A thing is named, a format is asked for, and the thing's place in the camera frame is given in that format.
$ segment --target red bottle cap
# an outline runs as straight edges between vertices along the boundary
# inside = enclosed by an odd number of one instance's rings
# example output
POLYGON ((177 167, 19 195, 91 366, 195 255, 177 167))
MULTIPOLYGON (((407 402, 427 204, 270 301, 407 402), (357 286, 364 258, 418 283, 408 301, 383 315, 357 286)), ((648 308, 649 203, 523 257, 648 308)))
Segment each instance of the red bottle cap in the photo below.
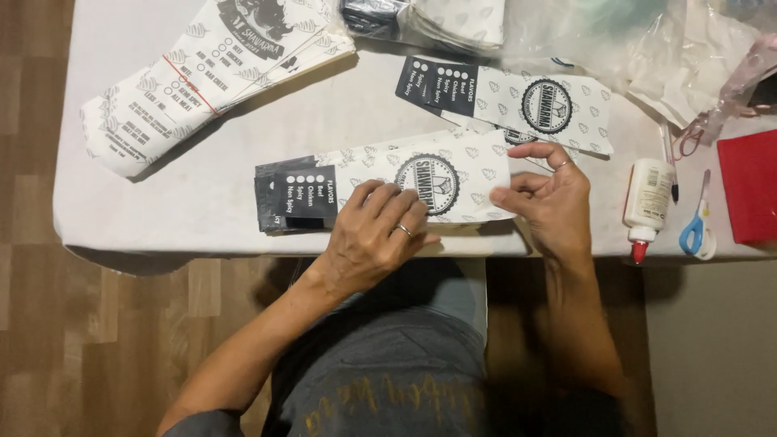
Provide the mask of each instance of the red bottle cap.
POLYGON ((644 241, 635 241, 632 244, 632 258, 634 262, 639 264, 645 260, 645 252, 647 252, 648 243, 644 241))

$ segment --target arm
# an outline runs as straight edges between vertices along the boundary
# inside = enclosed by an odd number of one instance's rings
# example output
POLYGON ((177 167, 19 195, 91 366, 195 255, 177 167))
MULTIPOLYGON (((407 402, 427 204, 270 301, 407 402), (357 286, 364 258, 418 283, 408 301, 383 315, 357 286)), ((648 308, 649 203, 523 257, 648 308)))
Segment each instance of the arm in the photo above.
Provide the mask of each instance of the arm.
POLYGON ((559 145, 529 143, 511 149, 513 158, 547 159, 551 176, 522 173, 491 201, 526 218, 545 258, 548 313, 544 320, 549 364, 566 389, 594 389, 621 398, 625 377, 599 296, 591 256, 588 194, 583 172, 559 145))
POLYGON ((427 207, 415 191, 370 180, 338 214, 326 251, 276 302, 216 349, 167 410, 157 435, 192 414, 245 412, 283 350, 349 296, 377 285, 425 245, 427 207), (395 225, 402 223, 413 236, 395 225))

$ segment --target scissors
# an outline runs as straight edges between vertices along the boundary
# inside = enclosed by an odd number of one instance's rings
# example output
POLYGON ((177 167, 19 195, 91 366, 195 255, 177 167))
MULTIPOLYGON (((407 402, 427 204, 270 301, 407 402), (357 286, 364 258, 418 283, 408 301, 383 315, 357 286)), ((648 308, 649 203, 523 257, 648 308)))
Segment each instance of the scissors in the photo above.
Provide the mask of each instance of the scissors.
POLYGON ((696 208, 696 214, 691 223, 683 229, 680 234, 680 248, 689 255, 693 255, 702 261, 712 259, 715 256, 715 249, 718 246, 715 233, 709 228, 707 218, 709 209, 707 208, 707 194, 709 193, 709 170, 704 172, 704 182, 702 183, 702 198, 699 200, 699 207, 696 208))

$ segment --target pen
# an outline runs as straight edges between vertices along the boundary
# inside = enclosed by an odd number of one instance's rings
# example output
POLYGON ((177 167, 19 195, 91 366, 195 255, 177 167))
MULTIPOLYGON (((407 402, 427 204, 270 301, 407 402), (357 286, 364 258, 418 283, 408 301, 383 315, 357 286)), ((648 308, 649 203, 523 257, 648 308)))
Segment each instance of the pen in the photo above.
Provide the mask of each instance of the pen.
POLYGON ((672 152, 672 134, 669 132, 669 122, 664 118, 661 123, 661 135, 664 137, 664 154, 667 163, 674 167, 674 180, 672 180, 672 200, 675 204, 680 200, 680 185, 678 184, 678 167, 674 163, 674 153, 672 152))

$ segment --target blue scissors handle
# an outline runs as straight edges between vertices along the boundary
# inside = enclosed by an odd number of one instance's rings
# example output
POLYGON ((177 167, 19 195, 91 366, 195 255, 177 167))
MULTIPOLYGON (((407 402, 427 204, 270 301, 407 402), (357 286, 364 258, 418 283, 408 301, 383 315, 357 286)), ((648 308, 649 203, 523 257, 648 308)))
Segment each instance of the blue scissors handle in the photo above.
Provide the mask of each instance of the blue scissors handle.
POLYGON ((699 210, 696 210, 696 214, 691 220, 691 223, 683 229, 680 233, 680 248, 684 252, 691 255, 696 255, 702 249, 702 243, 704 239, 705 223, 699 216, 699 210), (688 238, 693 233, 693 241, 691 246, 688 246, 688 238))

